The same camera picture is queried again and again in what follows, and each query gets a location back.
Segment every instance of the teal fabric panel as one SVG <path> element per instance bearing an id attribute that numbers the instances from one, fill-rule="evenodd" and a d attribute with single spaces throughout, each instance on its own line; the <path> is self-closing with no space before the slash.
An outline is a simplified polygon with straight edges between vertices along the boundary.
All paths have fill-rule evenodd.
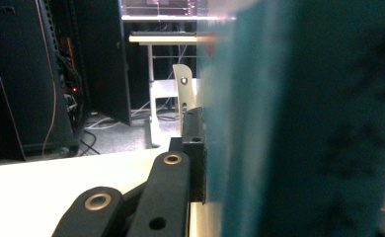
<path id="1" fill-rule="evenodd" d="M 229 17 L 198 24 L 215 40 L 197 63 L 211 232 L 373 236 L 385 196 L 385 1 L 257 1 Z"/>

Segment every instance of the wire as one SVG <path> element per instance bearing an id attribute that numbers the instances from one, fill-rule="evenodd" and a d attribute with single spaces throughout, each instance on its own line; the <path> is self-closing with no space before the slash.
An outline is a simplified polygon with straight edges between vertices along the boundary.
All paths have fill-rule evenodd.
<path id="1" fill-rule="evenodd" d="M 111 119 L 111 118 L 103 118 L 103 119 L 101 119 L 101 120 L 95 122 L 94 124 L 85 127 L 85 129 L 91 129 L 91 128 L 93 128 L 94 126 L 100 124 L 101 122 L 107 121 L 107 120 L 112 120 L 112 119 Z"/>
<path id="2" fill-rule="evenodd" d="M 109 125 L 109 126 L 100 126 L 100 127 L 89 127 L 89 128 L 85 128 L 85 129 L 90 129 L 90 130 L 105 130 L 105 129 L 109 129 L 109 128 L 112 128 L 112 127 L 115 127 L 119 124 L 119 121 L 114 123 L 113 125 Z"/>
<path id="3" fill-rule="evenodd" d="M 144 104 L 142 107 L 140 107 L 137 111 L 133 112 L 133 114 L 131 114 L 132 117 L 134 117 L 136 114 L 138 114 L 139 112 L 141 112 L 141 110 L 143 108 L 145 108 L 147 105 L 149 105 L 150 102 L 147 102 L 146 104 Z"/>
<path id="4" fill-rule="evenodd" d="M 94 141 L 92 142 L 91 145 L 88 145 L 85 141 L 83 141 L 83 140 L 81 139 L 81 142 L 82 142 L 84 145 L 86 145 L 88 148 L 87 148 L 81 155 L 79 155 L 79 156 L 85 155 L 89 150 L 92 150 L 92 151 L 94 151 L 95 153 L 97 153 L 98 155 L 101 155 L 101 153 L 100 153 L 97 149 L 94 148 L 94 145 L 95 145 L 95 143 L 97 142 L 97 136 L 96 136 L 94 133 L 89 132 L 89 131 L 87 131 L 87 130 L 84 130 L 84 131 L 85 131 L 86 133 L 90 134 L 92 137 L 94 137 Z"/>
<path id="5" fill-rule="evenodd" d="M 47 145 L 48 138 L 50 137 L 51 131 L 53 130 L 54 121 L 56 118 L 56 104 L 57 104 L 57 95 L 56 95 L 56 84 L 54 80 L 51 80 L 53 85 L 53 113 L 51 115 L 50 128 L 48 129 L 47 134 L 45 135 L 44 143 L 42 144 L 41 156 L 44 158 L 45 146 Z"/>

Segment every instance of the floor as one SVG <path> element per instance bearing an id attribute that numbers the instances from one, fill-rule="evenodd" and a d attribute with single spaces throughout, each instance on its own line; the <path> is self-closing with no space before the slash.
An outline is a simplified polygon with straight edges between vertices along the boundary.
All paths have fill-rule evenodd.
<path id="1" fill-rule="evenodd" d="M 158 117 L 163 137 L 161 148 L 169 147 L 170 138 L 173 136 L 180 136 L 180 121 L 178 119 L 178 114 L 174 112 L 165 112 L 160 113 Z M 86 127 L 90 127 L 93 122 L 104 118 L 105 117 L 102 115 L 93 115 L 89 118 Z M 91 133 L 97 138 L 93 148 L 101 154 L 153 148 L 150 140 L 148 114 L 135 115 L 131 126 L 120 122 L 116 123 L 113 120 L 106 120 L 95 125 L 93 128 L 86 128 L 86 132 L 82 136 L 82 141 L 88 145 L 93 144 L 95 139 Z M 94 150 L 87 149 L 87 145 L 81 144 L 78 156 L 96 154 Z"/>

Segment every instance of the black metal bracket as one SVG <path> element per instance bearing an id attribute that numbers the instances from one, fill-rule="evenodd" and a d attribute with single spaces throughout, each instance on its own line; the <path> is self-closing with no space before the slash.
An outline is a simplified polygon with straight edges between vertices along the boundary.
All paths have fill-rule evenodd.
<path id="1" fill-rule="evenodd" d="M 146 183 L 123 196 L 96 187 L 78 196 L 52 236 L 188 236 L 190 158 L 156 157 Z"/>

